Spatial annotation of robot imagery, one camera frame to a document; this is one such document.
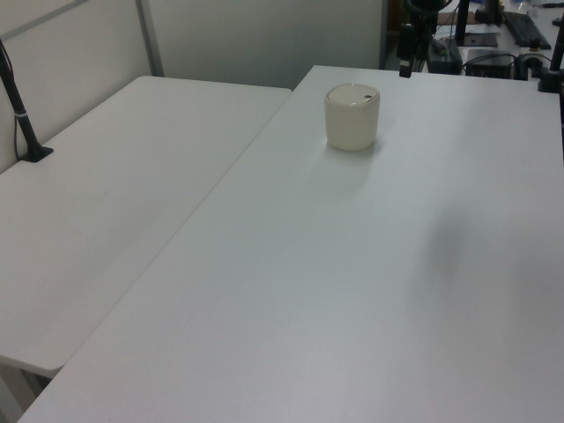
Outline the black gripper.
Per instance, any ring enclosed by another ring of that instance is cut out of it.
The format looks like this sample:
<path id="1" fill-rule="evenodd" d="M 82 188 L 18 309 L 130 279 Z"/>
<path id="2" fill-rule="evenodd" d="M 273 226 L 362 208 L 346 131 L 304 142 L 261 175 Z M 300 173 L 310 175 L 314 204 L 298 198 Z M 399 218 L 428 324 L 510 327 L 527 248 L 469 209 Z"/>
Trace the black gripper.
<path id="1" fill-rule="evenodd" d="M 415 46 L 415 28 L 411 24 L 402 24 L 399 33 L 399 41 L 397 45 L 397 57 L 400 61 L 399 76 L 400 78 L 410 78 L 412 75 L 412 67 L 409 65 L 412 61 L 413 48 Z"/>

